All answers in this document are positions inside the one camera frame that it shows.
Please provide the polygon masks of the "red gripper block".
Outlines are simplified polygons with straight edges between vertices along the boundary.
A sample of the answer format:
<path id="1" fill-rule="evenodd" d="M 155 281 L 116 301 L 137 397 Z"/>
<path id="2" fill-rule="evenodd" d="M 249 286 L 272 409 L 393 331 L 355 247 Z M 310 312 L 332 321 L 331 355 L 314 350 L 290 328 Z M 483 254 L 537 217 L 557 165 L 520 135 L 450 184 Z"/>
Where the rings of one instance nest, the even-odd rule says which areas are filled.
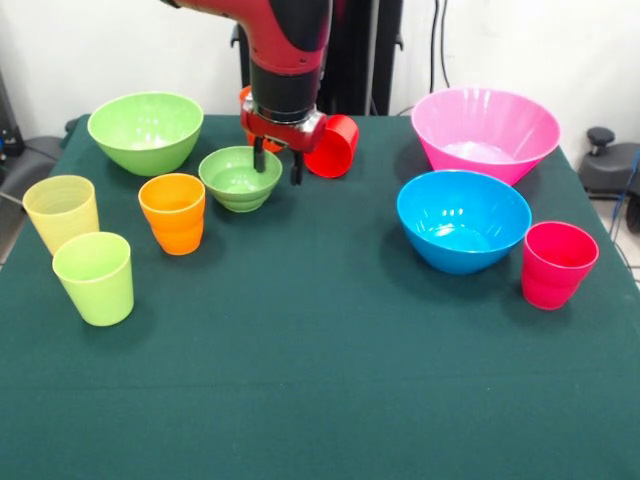
<path id="1" fill-rule="evenodd" d="M 253 165 L 258 173 L 266 168 L 264 142 L 273 142 L 288 146 L 293 150 L 294 163 L 291 168 L 290 181 L 294 186 L 302 183 L 303 153 L 312 152 L 322 139 L 328 116 L 316 108 L 302 120 L 291 122 L 269 119 L 258 112 L 258 105 L 252 97 L 247 97 L 241 104 L 241 124 L 254 136 Z"/>

